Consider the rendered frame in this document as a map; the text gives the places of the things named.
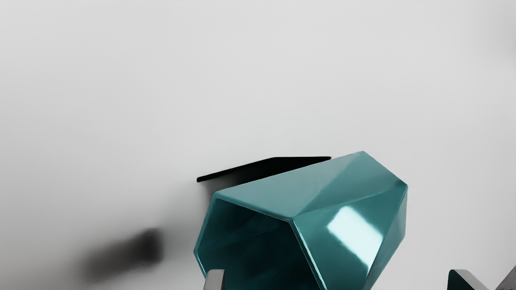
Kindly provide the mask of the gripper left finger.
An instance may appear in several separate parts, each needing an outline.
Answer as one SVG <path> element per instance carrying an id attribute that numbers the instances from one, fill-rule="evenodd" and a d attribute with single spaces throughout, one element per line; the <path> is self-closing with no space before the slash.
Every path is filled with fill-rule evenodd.
<path id="1" fill-rule="evenodd" d="M 225 270 L 212 269 L 208 271 L 203 290 L 225 290 Z"/>

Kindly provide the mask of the teal faceted mug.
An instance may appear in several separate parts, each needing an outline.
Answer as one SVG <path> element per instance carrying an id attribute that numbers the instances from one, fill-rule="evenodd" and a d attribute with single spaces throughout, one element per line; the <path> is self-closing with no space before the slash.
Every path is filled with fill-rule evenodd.
<path id="1" fill-rule="evenodd" d="M 408 185 L 364 151 L 197 181 L 212 196 L 193 252 L 225 290 L 372 290 L 405 237 Z"/>

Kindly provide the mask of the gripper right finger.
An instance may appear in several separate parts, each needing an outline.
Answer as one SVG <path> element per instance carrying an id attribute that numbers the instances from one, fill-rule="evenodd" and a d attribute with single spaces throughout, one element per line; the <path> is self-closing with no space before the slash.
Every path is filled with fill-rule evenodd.
<path id="1" fill-rule="evenodd" d="M 451 269 L 448 272 L 447 290 L 516 290 L 516 266 L 494 289 L 487 288 L 466 269 Z"/>

